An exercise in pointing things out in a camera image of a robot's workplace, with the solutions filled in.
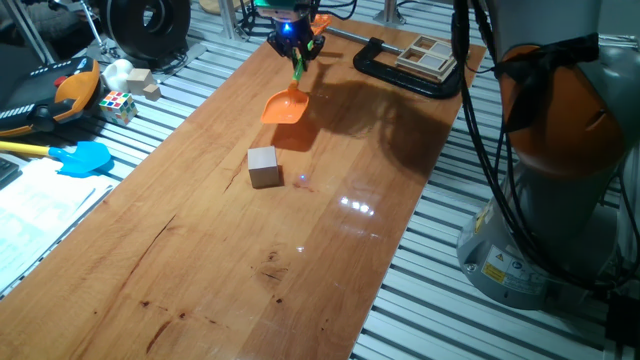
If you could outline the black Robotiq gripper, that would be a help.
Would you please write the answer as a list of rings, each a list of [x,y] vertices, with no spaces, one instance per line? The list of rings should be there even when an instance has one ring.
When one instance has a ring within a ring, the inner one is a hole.
[[[314,35],[308,17],[297,20],[275,20],[267,42],[281,57],[292,57],[293,47],[299,48],[303,61],[314,60],[324,47],[325,36]]]

